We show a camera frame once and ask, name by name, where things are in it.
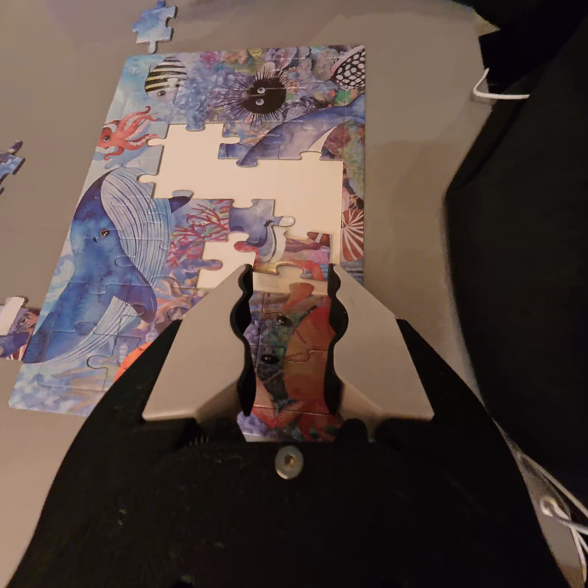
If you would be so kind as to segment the striped white purple puzzle piece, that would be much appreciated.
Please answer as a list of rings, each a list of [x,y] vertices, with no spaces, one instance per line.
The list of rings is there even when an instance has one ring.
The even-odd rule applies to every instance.
[[[27,299],[6,298],[1,304],[1,358],[22,360],[33,335],[40,309],[26,306]]]

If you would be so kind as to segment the assembled sea jigsaw puzzle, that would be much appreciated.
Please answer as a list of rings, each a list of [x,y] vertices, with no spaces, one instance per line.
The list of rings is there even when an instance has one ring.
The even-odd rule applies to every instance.
[[[139,55],[124,64],[10,406],[89,415],[173,321],[288,228],[254,272],[258,381],[242,431],[333,440],[329,265],[364,278],[364,45]]]

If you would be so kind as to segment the blue white puzzle piece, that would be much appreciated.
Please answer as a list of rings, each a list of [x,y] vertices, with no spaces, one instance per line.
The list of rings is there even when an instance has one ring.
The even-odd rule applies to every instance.
[[[14,175],[22,167],[25,158],[19,155],[23,147],[23,141],[13,143],[7,149],[1,149],[1,193],[4,190],[3,181],[10,175]]]

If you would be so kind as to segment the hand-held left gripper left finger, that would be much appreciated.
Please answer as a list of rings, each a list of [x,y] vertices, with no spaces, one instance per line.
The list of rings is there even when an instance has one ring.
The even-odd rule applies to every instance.
[[[184,315],[143,409],[145,421],[192,418],[204,427],[218,417],[250,415],[255,372],[245,331],[253,292],[253,268],[244,264]]]

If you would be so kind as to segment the blue lilac puzzle piece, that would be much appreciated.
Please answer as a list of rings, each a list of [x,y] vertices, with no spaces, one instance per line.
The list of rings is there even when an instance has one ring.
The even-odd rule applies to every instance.
[[[167,5],[166,1],[157,1],[153,8],[142,11],[140,18],[132,26],[136,43],[145,43],[147,53],[155,54],[160,43],[172,40],[173,27],[169,23],[176,18],[177,13],[178,7]]]

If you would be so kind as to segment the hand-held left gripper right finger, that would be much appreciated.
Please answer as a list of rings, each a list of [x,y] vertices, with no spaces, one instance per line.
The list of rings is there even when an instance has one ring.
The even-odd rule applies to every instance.
[[[430,422],[433,408],[395,315],[339,265],[330,264],[325,367],[329,413],[374,433],[389,419]]]

